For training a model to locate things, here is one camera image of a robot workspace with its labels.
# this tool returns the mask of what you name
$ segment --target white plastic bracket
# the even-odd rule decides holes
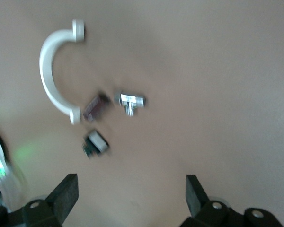
[[[84,40],[83,20],[73,20],[72,30],[58,30],[53,32],[44,41],[40,52],[40,74],[45,92],[51,102],[64,114],[70,117],[72,124],[81,120],[81,111],[62,97],[53,80],[53,58],[58,48],[66,42],[80,42]]]

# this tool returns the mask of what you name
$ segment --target silver metal connector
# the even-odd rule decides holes
[[[115,102],[125,107],[125,113],[132,117],[136,108],[145,107],[145,97],[118,92],[115,95]]]

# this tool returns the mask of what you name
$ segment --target round screw head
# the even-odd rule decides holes
[[[215,208],[215,209],[221,209],[222,208],[222,205],[220,204],[220,203],[218,203],[218,202],[214,202],[213,203],[213,208]]]
[[[32,203],[31,205],[30,205],[30,208],[32,209],[32,208],[35,208],[35,207],[37,207],[37,206],[39,206],[39,202],[34,202],[34,203]]]
[[[263,218],[264,217],[264,214],[259,210],[253,210],[252,215],[255,216],[256,218]]]

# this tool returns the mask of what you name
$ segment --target white c-shaped object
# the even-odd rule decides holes
[[[68,102],[56,88],[53,80],[53,58],[58,48],[66,42],[80,42],[84,40],[83,20],[73,20],[72,30],[59,30],[48,36],[40,52],[40,74],[45,92],[51,102],[64,114],[70,117],[72,124],[81,120],[81,111],[78,106]]]

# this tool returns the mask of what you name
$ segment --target black and white small object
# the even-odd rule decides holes
[[[84,138],[82,148],[85,154],[91,158],[95,154],[99,156],[106,152],[109,149],[109,144],[97,130],[93,130]]]

